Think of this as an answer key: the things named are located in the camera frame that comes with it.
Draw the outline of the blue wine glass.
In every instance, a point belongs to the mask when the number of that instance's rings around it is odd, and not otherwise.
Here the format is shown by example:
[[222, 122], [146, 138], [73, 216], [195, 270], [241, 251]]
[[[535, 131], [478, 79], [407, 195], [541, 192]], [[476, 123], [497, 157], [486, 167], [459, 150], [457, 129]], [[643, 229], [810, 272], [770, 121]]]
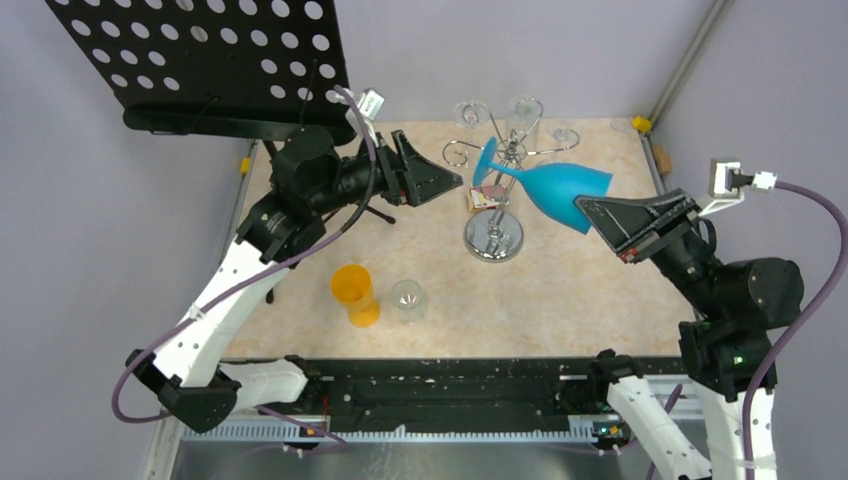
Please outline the blue wine glass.
[[531, 202], [551, 220], [581, 234], [591, 228], [588, 217], [576, 204], [579, 196], [605, 197], [613, 180], [611, 173], [573, 163], [550, 163], [527, 170], [499, 165], [494, 161], [498, 144], [491, 137], [483, 146], [472, 183], [479, 187], [489, 170], [516, 180]]

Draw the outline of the clear wine glass front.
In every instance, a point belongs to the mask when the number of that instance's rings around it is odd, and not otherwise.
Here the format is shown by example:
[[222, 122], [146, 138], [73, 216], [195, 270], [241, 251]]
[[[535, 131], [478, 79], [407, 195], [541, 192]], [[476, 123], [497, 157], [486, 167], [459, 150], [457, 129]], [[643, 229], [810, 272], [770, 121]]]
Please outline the clear wine glass front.
[[418, 282], [411, 279], [398, 281], [391, 289], [390, 300], [395, 316], [401, 323], [417, 323], [423, 319], [427, 297]]

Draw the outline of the orange wine glass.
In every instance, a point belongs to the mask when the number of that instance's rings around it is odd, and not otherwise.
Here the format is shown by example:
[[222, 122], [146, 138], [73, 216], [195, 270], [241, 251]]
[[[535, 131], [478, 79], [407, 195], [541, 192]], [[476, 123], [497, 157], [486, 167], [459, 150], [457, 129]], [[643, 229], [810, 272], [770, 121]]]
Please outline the orange wine glass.
[[381, 313], [380, 305], [374, 294], [372, 278], [365, 267], [357, 264], [341, 267], [331, 278], [330, 290], [352, 325], [367, 328], [377, 323]]

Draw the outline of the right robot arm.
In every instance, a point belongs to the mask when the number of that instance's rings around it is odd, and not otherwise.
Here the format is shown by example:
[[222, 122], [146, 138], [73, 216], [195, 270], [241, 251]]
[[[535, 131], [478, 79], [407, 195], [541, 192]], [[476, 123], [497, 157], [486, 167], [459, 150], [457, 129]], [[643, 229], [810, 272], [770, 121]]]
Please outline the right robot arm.
[[695, 320], [678, 327], [679, 348], [708, 450], [699, 452], [649, 397], [629, 356], [598, 355], [586, 385], [589, 404], [618, 413], [664, 479], [775, 478], [777, 375], [768, 334], [800, 316], [798, 265], [775, 257], [720, 261], [709, 209], [681, 190], [647, 199], [581, 195], [575, 204], [623, 262], [651, 262], [695, 311]]

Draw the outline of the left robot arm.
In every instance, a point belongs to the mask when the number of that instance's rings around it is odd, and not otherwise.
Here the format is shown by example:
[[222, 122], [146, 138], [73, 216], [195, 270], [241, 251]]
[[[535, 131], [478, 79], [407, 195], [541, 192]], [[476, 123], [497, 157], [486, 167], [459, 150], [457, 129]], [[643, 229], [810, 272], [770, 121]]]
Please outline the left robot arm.
[[321, 388], [303, 360], [228, 363], [223, 355], [267, 294], [328, 239], [328, 217], [347, 206], [362, 213], [375, 196], [417, 207], [463, 183], [400, 130], [342, 157], [326, 128], [300, 127], [271, 167], [270, 191], [249, 209], [197, 302], [164, 340], [126, 362], [163, 410], [197, 433], [261, 405], [286, 403], [303, 414], [319, 404]]

